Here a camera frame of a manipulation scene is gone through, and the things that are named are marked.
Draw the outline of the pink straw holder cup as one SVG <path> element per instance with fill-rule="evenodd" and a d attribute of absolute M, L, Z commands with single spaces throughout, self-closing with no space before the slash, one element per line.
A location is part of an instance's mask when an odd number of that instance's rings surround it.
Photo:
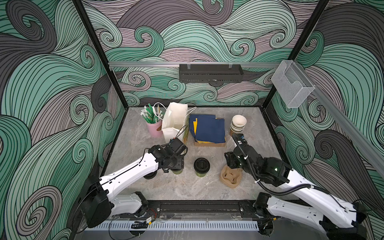
<path fill-rule="evenodd" d="M 146 123 L 146 125 L 148 128 L 149 134 L 152 138 L 160 138 L 163 136 L 162 120 L 160 120 L 154 124 Z"/>

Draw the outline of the black enclosure corner post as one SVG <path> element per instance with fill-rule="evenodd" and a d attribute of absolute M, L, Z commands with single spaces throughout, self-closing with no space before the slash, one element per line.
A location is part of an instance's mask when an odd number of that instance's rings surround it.
<path fill-rule="evenodd" d="M 328 3 L 329 3 L 329 1 L 319 1 L 318 2 L 317 6 L 314 9 L 313 14 L 311 15 L 308 22 L 306 23 L 305 28 L 299 37 L 299 40 L 297 41 L 295 47 L 291 51 L 291 54 L 289 55 L 287 60 L 295 61 L 295 59 L 298 57 L 300 51 L 302 50 L 303 46 L 305 45 L 305 43 L 309 39 L 311 33 L 313 32 L 316 24 L 318 23 L 321 15 L 324 12 Z M 268 105 L 272 101 L 272 98 L 275 95 L 275 93 L 278 93 L 278 92 L 273 85 L 270 93 L 268 94 L 267 98 L 265 99 L 265 101 L 263 103 L 262 108 L 264 110 L 268 107 Z"/>
<path fill-rule="evenodd" d="M 97 37 L 96 31 L 92 26 L 91 20 L 87 14 L 87 11 L 84 7 L 83 2 L 80 0 L 73 0 L 73 4 L 74 4 L 74 6 L 78 12 L 78 15 L 79 15 L 87 33 L 88 33 L 90 39 L 91 39 L 92 44 L 96 48 L 96 52 L 97 52 L 97 55 L 99 56 L 99 58 L 102 62 L 102 66 L 106 70 L 106 73 L 107 73 L 115 91 L 117 92 L 117 95 L 118 95 L 120 101 L 122 102 L 124 109 L 127 111 L 129 109 L 127 101 L 123 95 L 121 88 L 120 88 L 120 85 L 119 85 L 119 82 L 116 78 L 116 75 L 114 74 L 114 72 L 109 67 L 109 61 L 108 61 L 107 56 L 106 56 L 106 54 L 105 54 L 105 52 L 101 46 L 101 43 Z"/>

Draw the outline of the bundle of wrapped straws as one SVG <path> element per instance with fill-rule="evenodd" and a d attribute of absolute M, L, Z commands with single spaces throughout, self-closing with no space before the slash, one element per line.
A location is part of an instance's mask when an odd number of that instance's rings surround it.
<path fill-rule="evenodd" d="M 140 115 L 148 124 L 156 124 L 164 117 L 160 107 L 151 106 L 151 104 L 144 106 L 140 112 Z"/>

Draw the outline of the black wall-mounted tray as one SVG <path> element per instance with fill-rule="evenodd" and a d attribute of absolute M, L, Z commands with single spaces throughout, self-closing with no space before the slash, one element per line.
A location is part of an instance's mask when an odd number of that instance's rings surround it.
<path fill-rule="evenodd" d="M 244 77 L 241 65 L 235 64 L 180 64 L 182 83 L 240 83 Z"/>

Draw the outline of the white paper takeout bag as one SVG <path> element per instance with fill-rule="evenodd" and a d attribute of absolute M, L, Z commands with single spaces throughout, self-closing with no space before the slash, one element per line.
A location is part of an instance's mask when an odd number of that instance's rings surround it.
<path fill-rule="evenodd" d="M 174 138 L 183 140 L 183 131 L 187 131 L 185 127 L 187 118 L 195 109 L 196 107 L 193 107 L 188 110 L 187 104 L 175 102 L 169 104 L 162 123 L 162 132 L 166 143 Z"/>

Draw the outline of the black enclosure corner post left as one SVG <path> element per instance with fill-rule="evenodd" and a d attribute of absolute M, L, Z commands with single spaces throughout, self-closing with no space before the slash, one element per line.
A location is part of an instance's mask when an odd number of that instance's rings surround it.
<path fill-rule="evenodd" d="M 116 78 L 116 75 L 114 74 L 114 72 L 109 67 L 109 61 L 108 61 L 107 56 L 106 56 L 106 54 L 105 54 L 105 52 L 101 46 L 101 43 L 97 37 L 96 31 L 92 26 L 91 20 L 87 14 L 87 11 L 84 7 L 83 2 L 80 0 L 73 0 L 73 4 L 74 4 L 74 6 L 78 12 L 78 15 L 79 15 L 87 33 L 88 33 L 90 39 L 91 39 L 92 44 L 96 48 L 96 52 L 97 52 L 97 55 L 99 56 L 99 58 L 102 62 L 102 66 L 106 70 L 106 73 L 107 73 L 115 91 L 117 92 L 117 95 L 118 95 L 120 101 L 122 102 L 124 109 L 127 111 L 129 109 L 127 101 L 123 95 L 121 88 L 120 88 L 120 85 L 119 85 L 119 82 Z"/>

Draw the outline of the dark blue napkin stack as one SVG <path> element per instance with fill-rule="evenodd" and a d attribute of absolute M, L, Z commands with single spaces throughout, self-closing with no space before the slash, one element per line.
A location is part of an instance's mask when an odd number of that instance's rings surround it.
<path fill-rule="evenodd" d="M 189 117 L 189 130 L 197 143 L 223 144 L 226 142 L 225 120 L 215 115 Z"/>

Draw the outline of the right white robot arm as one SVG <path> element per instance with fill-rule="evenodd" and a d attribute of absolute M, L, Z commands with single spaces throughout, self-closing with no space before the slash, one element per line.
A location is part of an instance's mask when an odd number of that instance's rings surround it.
<path fill-rule="evenodd" d="M 243 134 L 232 134 L 232 139 L 236 147 L 225 153 L 227 165 L 250 174 L 263 189 L 254 203 L 256 214 L 263 217 L 260 233 L 269 235 L 272 222 L 283 217 L 312 227 L 330 240 L 367 239 L 363 226 L 367 209 L 363 204 L 335 197 L 281 159 L 262 157 Z"/>

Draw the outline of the black coffee cup lid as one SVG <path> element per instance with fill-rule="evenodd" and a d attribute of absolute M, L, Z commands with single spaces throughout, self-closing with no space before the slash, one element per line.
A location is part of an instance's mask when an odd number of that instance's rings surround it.
<path fill-rule="evenodd" d="M 158 173 L 157 171 L 149 173 L 149 174 L 145 175 L 144 178 L 146 180 L 151 180 L 151 179 L 153 179 L 157 175 L 157 173 Z"/>

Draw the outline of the clear acrylic wall holder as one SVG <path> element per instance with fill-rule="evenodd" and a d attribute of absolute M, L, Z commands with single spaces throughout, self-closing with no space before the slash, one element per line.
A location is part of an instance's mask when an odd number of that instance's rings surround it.
<path fill-rule="evenodd" d="M 289 109 L 298 108 L 315 90 L 306 70 L 292 60 L 282 61 L 271 80 Z"/>

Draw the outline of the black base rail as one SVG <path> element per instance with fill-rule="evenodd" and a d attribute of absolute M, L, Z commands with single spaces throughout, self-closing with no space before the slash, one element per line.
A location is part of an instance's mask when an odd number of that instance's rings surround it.
<path fill-rule="evenodd" d="M 250 200 L 148 200 L 144 208 L 151 213 L 213 213 L 253 216 L 254 202 Z"/>

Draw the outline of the stack of paper cups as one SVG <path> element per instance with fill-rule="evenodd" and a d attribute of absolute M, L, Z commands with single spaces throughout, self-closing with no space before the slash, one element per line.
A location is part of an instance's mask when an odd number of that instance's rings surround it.
<path fill-rule="evenodd" d="M 247 124 L 247 119 L 242 115 L 235 115 L 230 125 L 230 135 L 241 134 Z"/>

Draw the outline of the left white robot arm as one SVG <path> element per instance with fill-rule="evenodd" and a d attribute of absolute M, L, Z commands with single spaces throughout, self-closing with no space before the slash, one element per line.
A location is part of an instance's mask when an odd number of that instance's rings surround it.
<path fill-rule="evenodd" d="M 116 215 L 144 216 L 148 201 L 141 192 L 122 197 L 119 194 L 141 178 L 154 177 L 158 170 L 165 173 L 182 171 L 187 152 L 188 147 L 178 138 L 173 138 L 167 144 L 145 149 L 142 157 L 114 173 L 88 177 L 79 195 L 79 207 L 88 228 Z"/>

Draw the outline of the black enclosure corner post right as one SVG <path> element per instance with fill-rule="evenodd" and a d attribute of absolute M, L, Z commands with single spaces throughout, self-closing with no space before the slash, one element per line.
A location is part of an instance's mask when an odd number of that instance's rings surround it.
<path fill-rule="evenodd" d="M 317 6 L 314 9 L 313 14 L 311 15 L 308 22 L 306 23 L 305 28 L 299 37 L 299 40 L 297 41 L 295 47 L 291 51 L 291 54 L 289 55 L 287 60 L 295 61 L 295 59 L 298 57 L 300 51 L 302 50 L 303 46 L 305 45 L 305 43 L 309 39 L 311 33 L 313 32 L 316 24 L 318 23 L 321 15 L 324 12 L 328 3 L 329 3 L 329 1 L 319 1 L 318 2 Z M 264 110 L 268 107 L 268 105 L 272 101 L 272 98 L 275 95 L 275 93 L 278 93 L 278 92 L 273 85 L 270 93 L 268 94 L 267 98 L 265 99 L 265 101 L 263 103 L 262 108 Z"/>

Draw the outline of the green paper coffee cup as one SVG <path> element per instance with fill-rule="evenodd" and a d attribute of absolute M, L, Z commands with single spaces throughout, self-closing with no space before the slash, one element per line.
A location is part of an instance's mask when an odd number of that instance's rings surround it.
<path fill-rule="evenodd" d="M 209 172 L 209 170 L 195 170 L 195 172 L 199 178 L 203 178 Z"/>

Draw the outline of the brown pulp cup carrier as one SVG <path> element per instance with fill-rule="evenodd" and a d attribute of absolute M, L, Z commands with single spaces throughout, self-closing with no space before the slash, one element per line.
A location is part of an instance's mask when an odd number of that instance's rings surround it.
<path fill-rule="evenodd" d="M 219 175 L 219 179 L 224 185 L 234 189 L 242 180 L 242 172 L 243 170 L 241 168 L 231 169 L 228 166 L 224 166 Z"/>

